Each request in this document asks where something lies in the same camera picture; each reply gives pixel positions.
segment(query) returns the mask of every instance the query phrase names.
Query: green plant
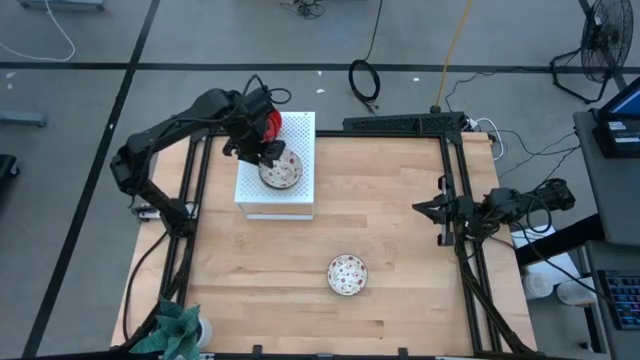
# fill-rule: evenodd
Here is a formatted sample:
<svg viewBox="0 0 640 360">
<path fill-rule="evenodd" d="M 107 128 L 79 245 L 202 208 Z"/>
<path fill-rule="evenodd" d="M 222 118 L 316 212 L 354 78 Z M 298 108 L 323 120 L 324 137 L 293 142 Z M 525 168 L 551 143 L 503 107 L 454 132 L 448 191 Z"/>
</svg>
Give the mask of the green plant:
<svg viewBox="0 0 640 360">
<path fill-rule="evenodd" d="M 198 360 L 197 329 L 200 324 L 200 305 L 184 310 L 180 305 L 160 299 L 159 328 L 140 340 L 132 349 L 135 354 L 164 351 L 164 360 L 182 355 L 185 360 Z"/>
</svg>

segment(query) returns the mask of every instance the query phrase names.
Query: white perforated box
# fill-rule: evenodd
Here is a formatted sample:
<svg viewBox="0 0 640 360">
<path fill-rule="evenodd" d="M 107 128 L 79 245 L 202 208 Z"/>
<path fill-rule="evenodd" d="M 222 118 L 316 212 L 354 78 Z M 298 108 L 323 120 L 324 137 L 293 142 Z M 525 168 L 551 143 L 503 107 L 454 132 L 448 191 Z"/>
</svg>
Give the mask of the white perforated box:
<svg viewBox="0 0 640 360">
<path fill-rule="evenodd" d="M 247 219 L 312 220 L 314 201 L 316 116 L 313 112 L 283 112 L 277 136 L 298 154 L 302 176 L 289 189 L 265 185 L 258 167 L 240 161 L 236 178 L 235 202 Z"/>
</svg>

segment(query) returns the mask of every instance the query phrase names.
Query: gray floor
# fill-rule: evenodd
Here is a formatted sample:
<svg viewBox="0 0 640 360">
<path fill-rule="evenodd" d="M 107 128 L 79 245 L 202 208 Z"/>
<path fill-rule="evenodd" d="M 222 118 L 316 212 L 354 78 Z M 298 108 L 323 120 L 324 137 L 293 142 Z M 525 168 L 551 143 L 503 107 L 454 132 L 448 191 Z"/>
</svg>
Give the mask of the gray floor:
<svg viewBox="0 0 640 360">
<path fill-rule="evenodd" d="M 377 1 L 327 1 L 327 13 L 314 21 L 297 18 L 278 2 L 162 0 L 142 61 L 348 63 L 366 53 Z M 128 61 L 150 3 L 107 0 L 103 14 L 56 12 L 78 47 L 74 61 Z M 639 1 L 634 0 L 634 5 L 640 8 Z M 463 1 L 387 1 L 371 61 L 442 64 L 463 7 Z M 577 1 L 475 3 L 452 63 L 546 65 L 552 56 L 577 47 L 583 19 Z M 0 4 L 0 41 L 33 55 L 63 57 L 67 52 L 46 14 L 25 11 L 14 1 Z M 0 61 L 22 60 L 0 49 Z M 640 51 L 632 50 L 627 65 L 640 65 Z M 11 78 L 5 76 L 14 72 Z M 109 155 L 130 133 L 188 107 L 207 89 L 238 89 L 251 74 L 138 71 Z M 4 285 L 0 358 L 22 353 L 123 75 L 122 71 L 0 69 L 0 108 L 39 111 L 49 119 L 44 129 L 0 126 L 0 153 L 18 156 L 22 168 L 0 216 L 0 281 Z M 344 117 L 367 115 L 352 96 L 345 72 L 260 75 L 266 84 L 286 87 L 294 94 L 281 110 L 315 111 L 319 129 L 338 129 Z M 356 74 L 356 80 L 366 83 L 364 75 Z M 449 74 L 445 92 L 470 75 Z M 382 72 L 380 76 L 381 115 L 426 112 L 440 80 L 438 73 Z M 563 76 L 563 81 L 582 92 L 598 90 L 582 75 Z M 616 91 L 611 86 L 605 99 Z M 533 74 L 478 77 L 458 87 L 451 105 L 472 118 L 488 117 L 501 129 L 519 132 L 532 150 L 571 132 L 571 115 L 588 109 L 554 88 L 550 75 Z M 512 135 L 505 134 L 504 141 L 507 153 L 496 162 L 498 174 L 526 159 Z M 557 148 L 575 144 L 573 137 Z M 501 184 L 527 190 L 559 160 L 560 156 L 536 158 L 505 175 Z M 579 152 L 567 158 L 556 176 L 569 182 L 577 198 L 573 210 L 554 214 L 557 228 L 595 212 Z M 105 164 L 39 355 L 108 347 L 138 229 L 126 209 L 128 200 L 116 189 Z M 588 340 L 581 309 L 547 299 L 531 302 L 530 310 L 541 350 L 558 356 L 608 358 L 578 348 L 579 341 Z"/>
</svg>

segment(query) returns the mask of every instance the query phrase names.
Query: black fan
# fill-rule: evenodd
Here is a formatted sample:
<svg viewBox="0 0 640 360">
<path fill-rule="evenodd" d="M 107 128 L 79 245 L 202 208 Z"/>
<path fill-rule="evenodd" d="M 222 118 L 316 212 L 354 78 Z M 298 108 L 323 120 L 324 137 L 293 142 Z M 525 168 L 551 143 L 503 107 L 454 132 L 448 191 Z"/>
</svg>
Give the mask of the black fan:
<svg viewBox="0 0 640 360">
<path fill-rule="evenodd" d="M 622 69 L 627 60 L 633 37 L 633 9 L 629 0 L 597 0 L 585 11 L 585 15 L 587 19 L 582 30 L 580 48 L 553 58 L 551 73 L 555 86 L 590 104 L 602 99 L 607 82 Z M 558 82 L 556 61 L 570 57 L 565 63 L 566 72 L 566 65 L 578 52 L 587 79 L 602 84 L 595 100 L 587 99 Z"/>
</svg>

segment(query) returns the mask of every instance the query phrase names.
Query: wooden table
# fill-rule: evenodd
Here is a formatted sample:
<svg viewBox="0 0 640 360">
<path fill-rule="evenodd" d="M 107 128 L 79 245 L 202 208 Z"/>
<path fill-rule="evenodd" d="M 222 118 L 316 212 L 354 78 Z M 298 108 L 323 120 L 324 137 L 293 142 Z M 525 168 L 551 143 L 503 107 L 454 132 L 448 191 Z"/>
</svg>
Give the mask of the wooden table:
<svg viewBox="0 0 640 360">
<path fill-rule="evenodd" d="M 490 145 L 486 134 L 463 138 L 473 194 L 481 201 L 498 186 Z M 394 355 L 407 347 L 411 355 L 472 354 L 453 248 L 438 247 L 440 226 L 411 209 L 439 194 L 437 140 L 318 138 L 313 221 L 245 220 L 233 202 L 237 160 L 221 154 L 225 141 L 214 142 L 187 295 L 187 304 L 201 304 L 213 325 L 208 351 L 248 353 L 261 344 L 265 353 Z M 187 142 L 178 143 L 158 159 L 154 182 L 171 196 L 178 194 L 186 149 Z M 457 169 L 453 148 L 451 154 Z M 459 179 L 457 188 L 462 193 Z M 160 222 L 141 227 L 132 267 L 163 231 Z M 496 237 L 510 240 L 507 227 Z M 146 259 L 134 281 L 130 332 L 155 304 L 167 244 Z M 535 348 L 513 250 L 494 240 L 484 249 L 496 307 Z M 327 284 L 327 265 L 342 253 L 369 267 L 367 287 L 354 297 Z M 123 342 L 121 321 L 122 310 L 113 344 Z"/>
</svg>

